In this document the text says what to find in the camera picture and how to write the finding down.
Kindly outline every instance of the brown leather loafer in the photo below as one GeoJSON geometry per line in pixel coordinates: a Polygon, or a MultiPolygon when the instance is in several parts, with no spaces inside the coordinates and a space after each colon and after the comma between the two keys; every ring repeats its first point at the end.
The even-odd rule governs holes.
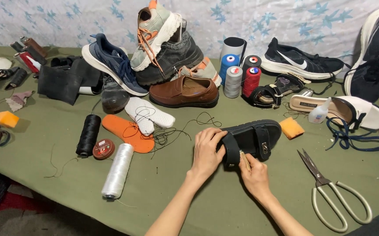
{"type": "Polygon", "coordinates": [[[167,108],[212,108],[218,102],[218,89],[211,79],[186,75],[151,86],[149,94],[153,103],[167,108]]]}

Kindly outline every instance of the nike swoosh logo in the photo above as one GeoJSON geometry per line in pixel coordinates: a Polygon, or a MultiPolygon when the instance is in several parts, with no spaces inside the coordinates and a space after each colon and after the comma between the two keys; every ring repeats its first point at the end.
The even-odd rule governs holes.
{"type": "Polygon", "coordinates": [[[298,63],[292,61],[290,58],[288,58],[285,55],[283,55],[281,52],[279,52],[279,51],[277,51],[277,52],[280,53],[280,55],[282,57],[284,57],[284,59],[286,59],[290,64],[292,64],[295,67],[298,67],[298,68],[304,70],[308,66],[308,63],[305,60],[303,60],[303,64],[298,64],[298,63]]]}

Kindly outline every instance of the orange sponge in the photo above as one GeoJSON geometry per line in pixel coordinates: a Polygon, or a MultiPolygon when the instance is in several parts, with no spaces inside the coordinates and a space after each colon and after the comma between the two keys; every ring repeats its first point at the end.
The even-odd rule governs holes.
{"type": "Polygon", "coordinates": [[[280,122],[281,130],[289,140],[304,133],[304,129],[292,117],[280,122]]]}
{"type": "Polygon", "coordinates": [[[19,117],[10,111],[0,112],[0,125],[7,128],[14,128],[19,121],[19,117]]]}

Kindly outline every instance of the red thread spool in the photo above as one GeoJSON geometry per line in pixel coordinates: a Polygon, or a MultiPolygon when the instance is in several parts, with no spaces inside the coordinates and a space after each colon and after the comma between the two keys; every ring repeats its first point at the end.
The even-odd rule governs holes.
{"type": "Polygon", "coordinates": [[[257,67],[251,67],[246,70],[246,77],[242,88],[242,94],[249,97],[258,87],[261,78],[261,70],[257,67]]]}

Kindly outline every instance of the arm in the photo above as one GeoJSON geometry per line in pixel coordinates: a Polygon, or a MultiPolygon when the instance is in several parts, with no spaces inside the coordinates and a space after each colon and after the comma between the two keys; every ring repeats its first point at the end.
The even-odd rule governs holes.
{"type": "Polygon", "coordinates": [[[241,158],[239,168],[242,179],[248,191],[270,213],[285,236],[313,236],[304,228],[271,193],[268,185],[267,165],[261,163],[250,154],[246,154],[251,170],[248,170],[245,161],[241,158]]]}
{"type": "Polygon", "coordinates": [[[195,193],[217,169],[226,153],[222,146],[216,153],[216,146],[227,131],[208,128],[195,136],[192,168],[165,210],[149,228],[145,236],[177,236],[182,228],[189,206],[195,193]]]}

